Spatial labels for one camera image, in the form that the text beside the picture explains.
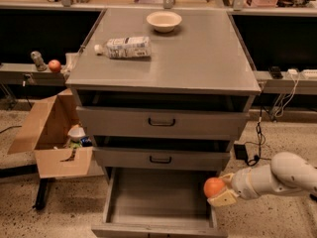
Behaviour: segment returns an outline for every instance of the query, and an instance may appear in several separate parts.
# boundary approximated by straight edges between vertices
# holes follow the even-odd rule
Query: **black handle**
[[[153,119],[149,118],[148,123],[151,126],[162,126],[162,127],[171,127],[174,126],[176,123],[176,119],[172,119],[170,122],[156,122]]]
[[[155,164],[170,164],[171,157],[169,157],[168,159],[158,159],[158,158],[153,158],[152,156],[150,156],[150,162]]]

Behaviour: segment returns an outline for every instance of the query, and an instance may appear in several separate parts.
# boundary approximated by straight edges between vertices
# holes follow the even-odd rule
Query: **speckled concrete floor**
[[[6,111],[0,102],[0,131],[21,125],[29,113],[27,103],[19,102]],[[240,143],[257,141],[256,125],[259,112],[253,111]],[[317,166],[317,113],[286,112],[277,123],[264,114],[262,128],[266,137],[263,157],[270,158],[280,151],[289,151]],[[7,155],[19,129],[0,134],[0,168],[34,164],[32,153]],[[257,152],[247,145],[249,154]],[[259,165],[266,164],[261,160]],[[233,173],[245,164],[234,158],[223,174]],[[0,178],[0,237],[95,237],[92,224],[102,222],[107,183],[104,177],[55,180],[50,185],[47,206],[33,209],[38,192],[38,175]],[[242,201],[217,208],[218,225],[229,237],[317,237],[317,203],[309,195],[300,197],[262,196],[258,200]]]

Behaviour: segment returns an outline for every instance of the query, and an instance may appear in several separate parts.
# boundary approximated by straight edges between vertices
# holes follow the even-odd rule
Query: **bottle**
[[[131,59],[151,56],[149,37],[127,37],[110,39],[103,45],[95,45],[95,53],[105,55],[109,59]]]

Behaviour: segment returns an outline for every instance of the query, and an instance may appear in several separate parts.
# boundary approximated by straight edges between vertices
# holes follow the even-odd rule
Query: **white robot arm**
[[[294,196],[308,192],[317,195],[317,170],[299,156],[287,152],[276,154],[270,165],[246,168],[220,179],[225,187],[209,196],[208,202],[213,206],[235,203],[237,197],[248,200],[264,194]]]

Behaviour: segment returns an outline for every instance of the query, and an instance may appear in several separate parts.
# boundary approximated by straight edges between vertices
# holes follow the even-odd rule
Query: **gray cabinet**
[[[226,237],[203,184],[223,171],[260,92],[226,12],[174,10],[159,34],[155,9],[111,8],[67,81],[109,187],[98,237]],[[149,36],[149,59],[94,53],[107,39]]]

